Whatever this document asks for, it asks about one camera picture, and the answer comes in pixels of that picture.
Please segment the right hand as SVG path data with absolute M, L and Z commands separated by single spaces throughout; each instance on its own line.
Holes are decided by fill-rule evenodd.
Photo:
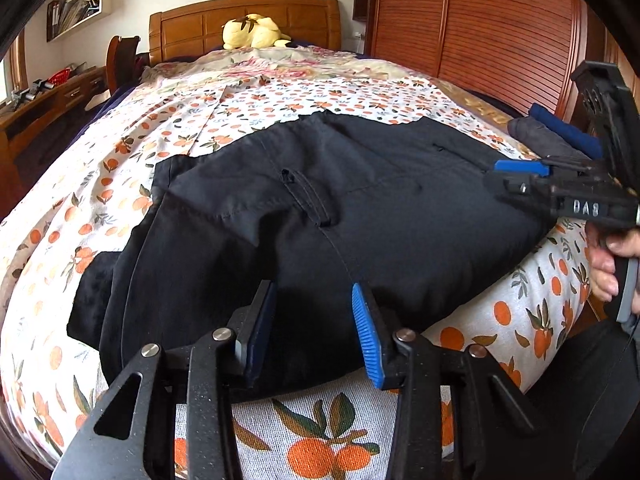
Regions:
M 615 277 L 615 258 L 639 257 L 639 230 L 606 234 L 593 223 L 588 222 L 586 237 L 589 247 L 588 261 L 592 293 L 603 302 L 611 302 L 620 289 Z

